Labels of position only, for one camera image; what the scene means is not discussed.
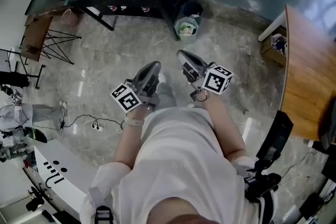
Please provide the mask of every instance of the electrical cable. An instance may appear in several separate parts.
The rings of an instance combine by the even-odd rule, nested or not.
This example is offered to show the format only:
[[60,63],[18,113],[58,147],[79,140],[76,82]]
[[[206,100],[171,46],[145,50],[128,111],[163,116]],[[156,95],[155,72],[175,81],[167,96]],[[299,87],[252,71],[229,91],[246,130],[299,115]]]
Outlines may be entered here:
[[281,179],[283,179],[286,175],[287,175],[287,173],[294,167],[294,166],[297,166],[297,165],[299,165],[300,163],[302,163],[303,162],[303,160],[309,155],[309,154],[313,154],[313,155],[316,155],[318,152],[307,152],[306,153],[306,155],[302,158],[302,160],[301,161],[299,161],[298,163],[295,163],[295,164],[293,164],[292,166],[290,166],[288,169],[287,169],[287,171],[284,173],[284,175],[281,177]]
[[[209,98],[209,92],[208,92],[208,90],[206,90],[206,89],[203,89],[203,90],[205,92],[205,99],[199,100],[198,97],[197,97],[198,102],[204,102],[204,101],[206,101]],[[201,91],[202,91],[202,89],[198,90],[198,94],[197,95],[199,95],[201,93]]]
[[43,126],[38,126],[38,125],[33,125],[34,127],[38,127],[38,128],[46,128],[46,129],[50,129],[50,130],[56,130],[56,131],[60,131],[60,130],[62,130],[62,129],[64,129],[64,128],[69,128],[69,127],[71,127],[71,126],[73,126],[74,125],[74,123],[79,119],[79,118],[81,118],[81,117],[83,117],[83,116],[89,116],[89,117],[91,117],[86,123],[88,123],[91,119],[94,119],[94,122],[93,123],[97,123],[97,125],[98,125],[98,120],[103,120],[104,121],[104,123],[105,123],[105,128],[107,127],[107,125],[106,125],[106,122],[105,121],[111,121],[111,122],[115,122],[117,125],[119,125],[119,127],[120,127],[120,129],[122,129],[123,130],[123,128],[122,128],[122,123],[118,123],[117,121],[115,121],[115,120],[110,120],[110,119],[103,119],[102,117],[100,117],[100,116],[98,116],[100,119],[98,119],[98,118],[96,118],[95,116],[97,116],[97,115],[90,115],[90,114],[83,114],[83,115],[81,115],[81,116],[78,116],[78,117],[76,117],[75,118],[75,120],[70,124],[70,125],[64,125],[63,127],[60,127],[60,128],[51,128],[51,127],[43,127]]

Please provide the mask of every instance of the white cabinet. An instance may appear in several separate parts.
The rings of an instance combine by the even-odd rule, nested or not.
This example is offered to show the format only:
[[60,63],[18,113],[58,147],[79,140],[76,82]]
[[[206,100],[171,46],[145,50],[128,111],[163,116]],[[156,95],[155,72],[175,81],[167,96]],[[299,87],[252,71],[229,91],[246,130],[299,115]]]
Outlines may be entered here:
[[38,173],[62,200],[79,212],[97,170],[57,140],[35,144]]

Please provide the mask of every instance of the black cable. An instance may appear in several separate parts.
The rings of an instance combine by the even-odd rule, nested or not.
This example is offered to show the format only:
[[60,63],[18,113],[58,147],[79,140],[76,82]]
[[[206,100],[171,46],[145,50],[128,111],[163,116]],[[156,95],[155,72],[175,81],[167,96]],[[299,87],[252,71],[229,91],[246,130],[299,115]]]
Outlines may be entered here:
[[197,101],[198,102],[204,102],[204,101],[208,100],[208,98],[209,98],[209,91],[208,90],[204,90],[204,92],[205,92],[205,99],[204,100],[199,100],[198,97],[197,97]]
[[288,168],[288,170],[285,172],[285,174],[282,176],[282,178],[281,179],[283,179],[284,177],[285,177],[285,175],[287,175],[287,173],[289,172],[289,170],[291,170],[294,166],[297,166],[297,165],[299,165],[300,163],[302,163],[303,162],[303,160],[309,155],[309,154],[313,154],[313,155],[316,155],[318,152],[307,152],[307,154],[302,158],[302,160],[301,161],[299,161],[298,163],[295,163],[295,164],[293,164],[292,166],[290,166],[289,168]]
[[[83,115],[81,115],[81,116],[78,116],[77,118],[75,118],[75,120],[74,120],[70,125],[64,125],[63,128],[69,128],[69,127],[73,126],[74,123],[75,123],[75,121],[78,120],[79,118],[83,117],[83,116],[89,116],[89,117],[93,118],[93,119],[94,119],[94,122],[93,122],[92,124],[97,123],[97,125],[98,125],[98,120],[104,120],[104,121],[115,122],[117,125],[120,126],[120,129],[123,130],[122,123],[123,123],[124,121],[122,121],[122,123],[118,123],[117,121],[115,121],[115,120],[110,120],[110,119],[97,119],[96,117],[94,117],[94,116],[92,116],[92,115],[89,115],[89,114],[83,114]],[[50,128],[50,127],[41,127],[41,126],[37,126],[37,125],[33,125],[33,126],[34,126],[34,127],[39,127],[39,128],[46,128],[46,129],[56,130],[56,131],[59,131],[59,130],[63,129],[63,128],[61,128],[61,127],[56,129],[56,128]]]

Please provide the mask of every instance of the buckle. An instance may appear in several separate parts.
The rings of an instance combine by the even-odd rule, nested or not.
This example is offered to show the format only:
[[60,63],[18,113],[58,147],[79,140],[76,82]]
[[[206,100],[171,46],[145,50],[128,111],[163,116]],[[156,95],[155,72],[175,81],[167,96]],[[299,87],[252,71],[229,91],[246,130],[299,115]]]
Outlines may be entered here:
[[99,223],[100,221],[104,221],[104,223],[113,224],[113,214],[111,212],[111,209],[105,205],[97,208],[96,215],[94,218],[95,218],[94,224],[100,224]]

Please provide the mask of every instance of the white t-shirt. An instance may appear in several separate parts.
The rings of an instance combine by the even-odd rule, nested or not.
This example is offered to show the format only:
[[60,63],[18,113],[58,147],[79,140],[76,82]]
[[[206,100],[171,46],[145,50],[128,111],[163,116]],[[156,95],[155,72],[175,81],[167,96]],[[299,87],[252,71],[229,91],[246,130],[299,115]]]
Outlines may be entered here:
[[[133,170],[121,163],[103,165],[92,183],[107,197],[117,223],[146,224],[151,209],[171,197],[188,201],[201,216],[219,223],[258,223],[259,205],[245,198],[244,180],[224,158],[207,111],[159,110],[146,118],[142,137]],[[246,157],[236,162],[254,165]],[[92,223],[95,212],[87,197],[82,223]]]

